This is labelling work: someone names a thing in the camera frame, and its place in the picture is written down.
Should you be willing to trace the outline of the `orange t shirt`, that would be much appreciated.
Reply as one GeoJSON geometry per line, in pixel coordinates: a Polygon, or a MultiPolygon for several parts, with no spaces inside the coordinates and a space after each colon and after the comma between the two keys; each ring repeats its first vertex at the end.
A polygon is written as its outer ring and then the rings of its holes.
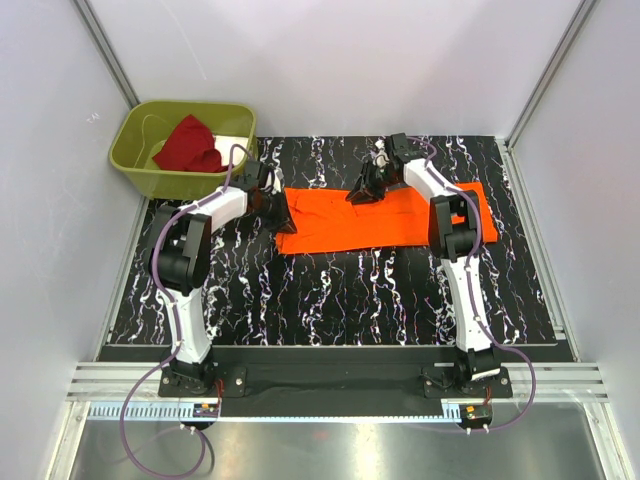
{"type": "Polygon", "coordinates": [[[297,232],[276,235],[282,255],[429,244],[430,204],[412,187],[361,205],[348,202],[344,190],[287,188],[285,194],[297,232]]]}

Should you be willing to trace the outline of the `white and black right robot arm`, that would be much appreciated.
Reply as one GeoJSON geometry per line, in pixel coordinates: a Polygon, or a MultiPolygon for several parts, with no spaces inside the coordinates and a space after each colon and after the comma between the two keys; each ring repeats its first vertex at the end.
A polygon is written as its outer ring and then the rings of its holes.
{"type": "Polygon", "coordinates": [[[410,146],[404,133],[377,141],[376,149],[346,200],[355,205],[375,203],[385,198],[389,187],[404,183],[429,203],[428,243],[444,268],[456,318],[454,384],[463,395],[476,396],[500,371],[479,276],[483,245],[479,196],[446,179],[432,156],[410,146]]]}

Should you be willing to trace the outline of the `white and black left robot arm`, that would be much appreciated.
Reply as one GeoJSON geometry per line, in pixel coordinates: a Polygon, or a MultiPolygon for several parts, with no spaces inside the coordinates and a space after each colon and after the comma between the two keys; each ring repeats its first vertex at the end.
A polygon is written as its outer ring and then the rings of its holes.
{"type": "Polygon", "coordinates": [[[215,386],[216,372],[203,362],[211,350],[202,291],[210,269],[212,234],[253,214],[274,233],[297,231],[284,193],[280,168],[249,160],[213,193],[181,207],[163,207],[154,219],[146,260],[148,272],[168,311],[169,359],[187,365],[181,384],[196,396],[215,386]]]}

